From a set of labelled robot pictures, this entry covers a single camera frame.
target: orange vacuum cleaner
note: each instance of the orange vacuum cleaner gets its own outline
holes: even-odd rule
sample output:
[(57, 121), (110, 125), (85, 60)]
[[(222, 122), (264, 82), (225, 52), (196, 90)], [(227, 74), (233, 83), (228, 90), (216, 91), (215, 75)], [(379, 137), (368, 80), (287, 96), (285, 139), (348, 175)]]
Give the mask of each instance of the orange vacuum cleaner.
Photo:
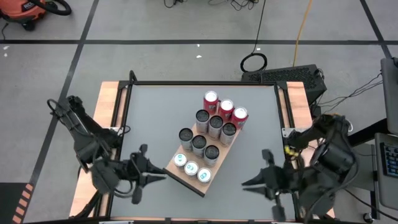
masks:
[(65, 10), (58, 10), (57, 4), (45, 0), (0, 0), (0, 17), (8, 22), (22, 24), (25, 30), (34, 30), (35, 21), (44, 17), (46, 12), (59, 16), (72, 13), (70, 6), (64, 0), (54, 0), (61, 4)]

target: metal clamp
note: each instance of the metal clamp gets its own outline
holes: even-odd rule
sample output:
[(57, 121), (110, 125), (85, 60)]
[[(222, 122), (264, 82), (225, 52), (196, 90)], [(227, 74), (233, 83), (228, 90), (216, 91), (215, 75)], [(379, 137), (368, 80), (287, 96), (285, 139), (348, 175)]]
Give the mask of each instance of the metal clamp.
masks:
[(282, 136), (283, 138), (287, 138), (293, 130), (303, 132), (306, 131), (307, 129), (308, 128), (282, 128)]

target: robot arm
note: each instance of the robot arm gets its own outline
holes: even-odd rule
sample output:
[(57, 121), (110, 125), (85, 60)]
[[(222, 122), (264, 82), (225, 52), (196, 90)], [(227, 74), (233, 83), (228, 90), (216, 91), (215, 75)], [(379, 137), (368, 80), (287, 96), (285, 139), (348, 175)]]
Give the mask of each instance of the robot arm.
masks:
[[(306, 208), (308, 213), (314, 212), (318, 216), (326, 214), (334, 204), (335, 192), (346, 187), (358, 173), (358, 160), (347, 141), (348, 128), (349, 122), (344, 116), (321, 115), (308, 130), (291, 132), (285, 139), (285, 150), (291, 152), (290, 155), (300, 156), (300, 152), (308, 147), (310, 141), (323, 138), (323, 142), (315, 149), (310, 167), (278, 167), (274, 164), (271, 151), (264, 149), (262, 155), (268, 166), (242, 185), (265, 186), (248, 187), (244, 190), (265, 195), (268, 200), (275, 200), (276, 206), (272, 211), (274, 218), (280, 222), (285, 221), (284, 209), (279, 200), (280, 194), (297, 192), (298, 203)], [(347, 178), (354, 164), (355, 174)]]
[[(139, 152), (133, 152), (129, 159), (111, 160), (111, 149), (121, 147), (121, 136), (112, 129), (102, 128), (85, 112), (82, 101), (77, 96), (69, 96), (56, 102), (48, 100), (48, 106), (54, 115), (68, 128), (75, 140), (73, 148), (76, 158), (85, 172), (91, 171), (94, 187), (99, 193), (112, 193), (117, 197), (132, 197), (132, 203), (138, 204), (142, 197), (142, 188), (151, 182), (165, 179), (162, 176), (143, 175), (143, 173), (164, 174), (145, 157), (147, 145), (141, 145)], [(130, 183), (128, 192), (116, 187), (120, 180)]]

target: can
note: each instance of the can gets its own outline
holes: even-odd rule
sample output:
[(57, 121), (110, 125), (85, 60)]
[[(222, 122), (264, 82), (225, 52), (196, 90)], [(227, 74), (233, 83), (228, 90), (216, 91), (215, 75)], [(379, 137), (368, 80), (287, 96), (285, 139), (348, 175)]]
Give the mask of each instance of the can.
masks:
[(198, 180), (201, 184), (206, 185), (211, 181), (211, 171), (207, 168), (200, 168), (198, 171)]
[(199, 166), (194, 161), (188, 161), (185, 164), (184, 171), (189, 176), (189, 178), (195, 179), (197, 178)]
[(197, 117), (197, 131), (201, 134), (206, 134), (209, 127), (210, 114), (207, 110), (199, 110), (196, 114)]
[(220, 137), (223, 119), (220, 116), (213, 116), (209, 121), (208, 135), (210, 138), (217, 140)]
[(231, 145), (235, 138), (235, 134), (236, 126), (233, 123), (226, 123), (221, 129), (220, 143), (222, 143), (224, 146)]
[(245, 122), (248, 120), (248, 111), (244, 107), (237, 107), (232, 114), (231, 123), (233, 123), (237, 129), (241, 129)]
[(234, 103), (232, 100), (222, 100), (218, 107), (218, 116), (220, 116), (224, 122), (231, 120), (232, 112), (234, 111)]
[(207, 146), (205, 149), (205, 162), (208, 166), (214, 166), (217, 162), (218, 156), (220, 154), (220, 150), (218, 150), (217, 146)]
[(203, 109), (207, 110), (210, 115), (217, 111), (218, 95), (215, 91), (207, 91), (203, 97)]
[(206, 138), (201, 135), (197, 135), (192, 139), (192, 151), (195, 156), (203, 158), (203, 153), (206, 147)]
[(181, 146), (185, 151), (191, 152), (192, 151), (192, 137), (193, 132), (189, 128), (181, 129), (180, 133), (178, 134), (180, 137)]
[(184, 166), (187, 163), (187, 157), (185, 154), (178, 153), (177, 155), (174, 156), (174, 164), (179, 168), (180, 170), (184, 170)]

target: gray tabletop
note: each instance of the gray tabletop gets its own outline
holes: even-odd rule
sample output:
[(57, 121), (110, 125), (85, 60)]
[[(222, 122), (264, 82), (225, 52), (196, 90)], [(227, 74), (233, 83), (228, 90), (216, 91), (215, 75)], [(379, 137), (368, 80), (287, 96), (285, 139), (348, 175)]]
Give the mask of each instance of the gray tabletop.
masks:
[[(125, 135), (121, 159), (148, 144), (151, 162), (165, 167), (179, 147), (178, 132), (191, 128), (195, 113), (203, 108), (203, 95), (216, 91), (220, 99), (229, 98), (249, 112), (243, 131), (221, 165), (204, 198), (176, 180), (149, 184), (141, 203), (114, 197), (112, 217), (172, 217), (220, 219), (272, 219), (273, 202), (258, 194), (245, 192), (241, 183), (266, 166), (262, 149), (271, 149), (275, 163), (282, 166), (284, 153), (277, 102), (273, 86), (143, 86), (134, 85), (127, 115), (131, 131)], [(119, 189), (128, 184), (122, 182)], [(283, 195), (287, 219), (293, 220), (291, 195)]]

